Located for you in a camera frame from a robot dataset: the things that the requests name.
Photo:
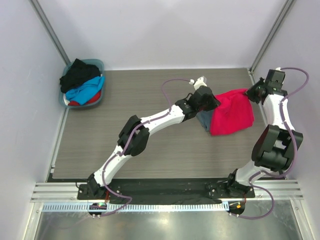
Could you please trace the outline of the grey blue t shirt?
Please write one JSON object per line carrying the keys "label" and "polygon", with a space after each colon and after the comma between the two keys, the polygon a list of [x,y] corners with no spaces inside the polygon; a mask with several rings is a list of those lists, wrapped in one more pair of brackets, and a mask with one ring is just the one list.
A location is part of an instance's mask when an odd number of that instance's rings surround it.
{"label": "grey blue t shirt", "polygon": [[196,118],[200,122],[201,126],[204,128],[206,132],[210,131],[212,116],[214,111],[200,111],[196,114]]}

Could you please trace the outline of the pink red t shirt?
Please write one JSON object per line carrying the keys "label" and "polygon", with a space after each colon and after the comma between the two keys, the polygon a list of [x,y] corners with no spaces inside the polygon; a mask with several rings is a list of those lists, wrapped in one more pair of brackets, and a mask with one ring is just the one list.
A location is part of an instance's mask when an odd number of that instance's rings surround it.
{"label": "pink red t shirt", "polygon": [[233,89],[216,95],[220,105],[213,110],[210,134],[230,135],[253,126],[255,117],[245,88]]}

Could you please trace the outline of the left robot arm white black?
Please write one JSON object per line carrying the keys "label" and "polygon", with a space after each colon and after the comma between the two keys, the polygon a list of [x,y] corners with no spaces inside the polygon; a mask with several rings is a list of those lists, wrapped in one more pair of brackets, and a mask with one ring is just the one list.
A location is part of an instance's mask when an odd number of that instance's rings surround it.
{"label": "left robot arm white black", "polygon": [[207,86],[201,86],[187,97],[170,104],[169,108],[147,117],[131,116],[118,135],[114,151],[104,164],[87,178],[88,192],[100,200],[107,192],[115,174],[131,158],[141,154],[149,138],[169,126],[194,118],[201,111],[211,111],[220,101]]}

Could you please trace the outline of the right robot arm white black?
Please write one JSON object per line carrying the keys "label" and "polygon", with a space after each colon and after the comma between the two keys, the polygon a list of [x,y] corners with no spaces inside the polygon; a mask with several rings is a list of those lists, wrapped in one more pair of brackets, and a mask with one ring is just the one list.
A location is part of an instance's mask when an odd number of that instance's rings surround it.
{"label": "right robot arm white black", "polygon": [[225,191],[231,198],[240,198],[253,190],[253,183],[263,176],[283,178],[293,168],[303,134],[293,127],[288,101],[290,94],[283,90],[285,69],[270,69],[245,95],[261,104],[267,126],[254,145],[251,160],[228,176]]}

